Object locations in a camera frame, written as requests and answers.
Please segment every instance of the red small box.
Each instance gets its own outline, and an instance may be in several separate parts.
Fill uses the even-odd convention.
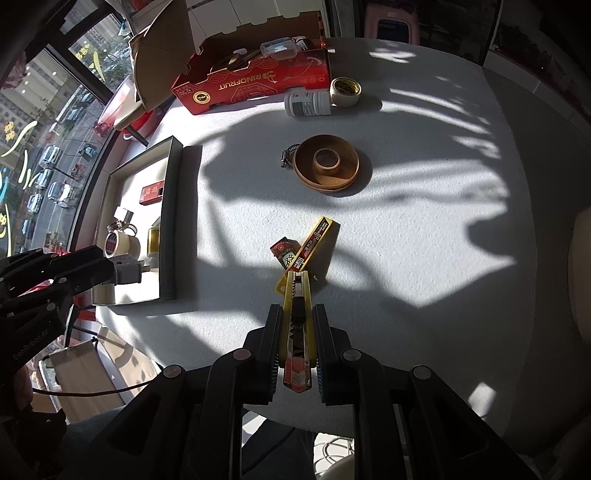
[[[164,180],[148,185],[142,189],[139,196],[140,205],[152,205],[153,203],[161,202],[164,195]]]
[[[212,65],[237,48],[253,50],[261,43],[281,37],[305,36],[310,50],[299,51],[290,60],[272,57],[252,60],[248,67],[209,73]],[[260,25],[241,25],[229,34],[216,34],[203,41],[201,52],[189,60],[189,72],[180,75],[171,90],[193,114],[206,112],[218,103],[237,103],[253,97],[283,93],[291,87],[328,89],[330,70],[324,25],[318,11],[299,17],[274,17]]]

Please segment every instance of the white plastic bottle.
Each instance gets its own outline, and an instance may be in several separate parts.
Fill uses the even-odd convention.
[[[330,115],[328,90],[300,90],[285,95],[285,112],[289,116]]]

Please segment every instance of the floor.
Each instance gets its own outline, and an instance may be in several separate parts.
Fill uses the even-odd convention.
[[[242,446],[258,430],[265,417],[253,411],[247,412],[242,418]],[[328,433],[319,433],[314,442],[314,471],[322,475],[328,468],[341,458],[355,450],[354,440]]]
[[[504,439],[535,453],[591,410],[591,349],[574,324],[567,283],[574,219],[591,205],[591,144],[530,92],[490,70],[485,76],[513,131],[534,218],[534,329]]]

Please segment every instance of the metal clamp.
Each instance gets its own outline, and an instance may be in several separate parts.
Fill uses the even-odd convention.
[[[299,146],[300,146],[300,144],[296,143],[290,147],[287,147],[285,150],[283,150],[281,152],[281,168],[291,167],[291,164],[292,164],[291,155],[293,152],[295,152],[297,150],[297,147],[299,147]]]
[[[127,229],[131,230],[134,233],[134,236],[138,234],[138,228],[133,223],[124,222],[123,220],[117,220],[116,222],[107,225],[107,232],[109,233],[115,232],[116,230],[125,232]]]

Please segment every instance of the chair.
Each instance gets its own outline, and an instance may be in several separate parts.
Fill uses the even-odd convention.
[[[591,207],[574,221],[569,249],[569,297],[583,342],[591,345]]]
[[[419,45],[418,18],[401,8],[368,4],[365,10],[365,38],[380,38]]]

